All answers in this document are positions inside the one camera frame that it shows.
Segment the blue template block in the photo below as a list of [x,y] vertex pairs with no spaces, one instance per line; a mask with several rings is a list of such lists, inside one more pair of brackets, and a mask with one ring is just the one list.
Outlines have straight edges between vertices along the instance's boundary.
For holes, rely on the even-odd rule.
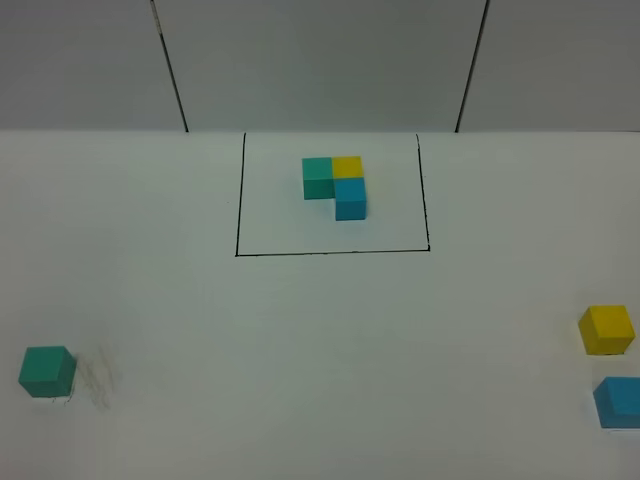
[[335,180],[335,219],[337,221],[365,220],[367,194],[363,177]]

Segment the green template block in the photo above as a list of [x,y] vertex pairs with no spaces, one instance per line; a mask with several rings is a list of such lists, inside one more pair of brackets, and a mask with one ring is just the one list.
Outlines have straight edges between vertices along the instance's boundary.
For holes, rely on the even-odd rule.
[[335,197],[331,157],[302,159],[303,196],[305,200]]

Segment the yellow template block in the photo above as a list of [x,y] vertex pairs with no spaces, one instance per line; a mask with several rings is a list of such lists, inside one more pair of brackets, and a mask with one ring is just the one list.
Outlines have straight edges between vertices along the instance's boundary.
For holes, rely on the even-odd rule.
[[364,176],[364,170],[361,157],[333,157],[332,173],[334,179],[362,178]]

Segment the loose yellow block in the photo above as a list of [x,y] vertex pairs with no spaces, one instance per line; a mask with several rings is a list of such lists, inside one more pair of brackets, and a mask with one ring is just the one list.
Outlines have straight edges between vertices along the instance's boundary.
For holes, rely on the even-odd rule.
[[624,354],[636,337],[624,305],[590,305],[578,327],[588,355]]

